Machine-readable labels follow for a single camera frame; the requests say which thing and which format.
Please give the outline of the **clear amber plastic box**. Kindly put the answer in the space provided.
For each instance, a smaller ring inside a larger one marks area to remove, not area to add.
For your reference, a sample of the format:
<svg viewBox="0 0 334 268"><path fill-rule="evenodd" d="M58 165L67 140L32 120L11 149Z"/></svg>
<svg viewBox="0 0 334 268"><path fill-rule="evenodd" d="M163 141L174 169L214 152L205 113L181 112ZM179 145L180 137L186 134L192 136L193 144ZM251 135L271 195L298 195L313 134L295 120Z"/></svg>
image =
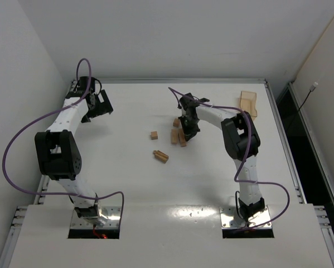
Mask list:
<svg viewBox="0 0 334 268"><path fill-rule="evenodd" d="M258 112L256 110L256 98L257 98L256 92L249 92L249 91L241 91L239 98L240 109L248 112L253 121L258 116Z"/></svg>

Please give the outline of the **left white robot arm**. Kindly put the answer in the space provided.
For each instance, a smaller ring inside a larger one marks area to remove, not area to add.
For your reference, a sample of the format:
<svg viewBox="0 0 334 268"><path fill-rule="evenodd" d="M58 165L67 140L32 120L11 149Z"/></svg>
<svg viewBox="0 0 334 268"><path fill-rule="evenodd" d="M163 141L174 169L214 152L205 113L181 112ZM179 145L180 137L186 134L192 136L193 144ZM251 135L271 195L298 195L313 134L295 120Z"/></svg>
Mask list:
<svg viewBox="0 0 334 268"><path fill-rule="evenodd" d="M99 82L94 77L80 77L66 95L63 110L53 124L35 135L41 174L58 182L69 194L77 216L95 227L104 226L108 214L103 212L87 179L79 175L83 161L74 135L82 123L113 112L105 90L95 89Z"/></svg>

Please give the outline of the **small wood cube block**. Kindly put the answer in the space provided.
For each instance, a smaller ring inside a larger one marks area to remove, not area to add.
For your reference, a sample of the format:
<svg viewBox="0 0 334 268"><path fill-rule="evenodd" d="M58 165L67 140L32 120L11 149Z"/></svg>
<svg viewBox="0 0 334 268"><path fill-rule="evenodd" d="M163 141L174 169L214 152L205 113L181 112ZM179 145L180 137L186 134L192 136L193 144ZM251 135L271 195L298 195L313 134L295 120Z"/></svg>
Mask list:
<svg viewBox="0 0 334 268"><path fill-rule="evenodd" d="M157 140L158 139L158 132L157 131L152 131L151 132L151 139L152 140Z"/></svg>

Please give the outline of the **grooved wood block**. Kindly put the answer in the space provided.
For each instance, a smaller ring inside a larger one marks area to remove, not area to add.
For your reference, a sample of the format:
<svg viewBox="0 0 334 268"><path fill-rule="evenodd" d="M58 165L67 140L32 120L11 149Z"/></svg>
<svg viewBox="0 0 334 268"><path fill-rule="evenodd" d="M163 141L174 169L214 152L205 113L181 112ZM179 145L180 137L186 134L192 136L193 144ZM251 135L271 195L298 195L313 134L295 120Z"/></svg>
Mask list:
<svg viewBox="0 0 334 268"><path fill-rule="evenodd" d="M166 163L168 161L168 159L169 159L169 156L166 155L165 153L159 151L159 150L156 150L156 151L157 151L157 153L154 155L154 157L157 160L159 160L159 161L161 161L163 163Z"/></svg>

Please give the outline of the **long wood block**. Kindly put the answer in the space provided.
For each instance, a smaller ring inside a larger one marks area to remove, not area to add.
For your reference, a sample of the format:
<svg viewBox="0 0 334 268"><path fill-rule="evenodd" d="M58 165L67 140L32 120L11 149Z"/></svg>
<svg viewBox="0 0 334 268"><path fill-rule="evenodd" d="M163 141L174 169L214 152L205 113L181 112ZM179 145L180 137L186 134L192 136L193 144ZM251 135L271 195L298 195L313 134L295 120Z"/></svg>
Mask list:
<svg viewBox="0 0 334 268"><path fill-rule="evenodd" d="M183 129L181 128L178 129L178 139L179 139L181 147L186 147L187 143L185 139L185 134L184 134Z"/></svg>
<svg viewBox="0 0 334 268"><path fill-rule="evenodd" d="M176 145L178 143L178 129L171 129L171 144Z"/></svg>

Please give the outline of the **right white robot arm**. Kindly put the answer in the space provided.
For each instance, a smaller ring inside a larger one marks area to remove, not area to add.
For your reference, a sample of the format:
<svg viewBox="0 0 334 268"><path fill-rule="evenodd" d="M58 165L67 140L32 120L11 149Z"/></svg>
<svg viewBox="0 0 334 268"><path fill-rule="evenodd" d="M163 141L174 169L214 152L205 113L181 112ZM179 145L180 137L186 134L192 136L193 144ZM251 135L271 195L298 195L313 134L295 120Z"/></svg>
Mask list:
<svg viewBox="0 0 334 268"><path fill-rule="evenodd" d="M247 221L265 208L258 186L256 155L260 138L247 112L233 113L213 108L206 98L195 99L188 93L180 98L179 117L185 140L200 132L199 121L206 121L222 131L225 150L237 168L235 181L239 183L239 216Z"/></svg>

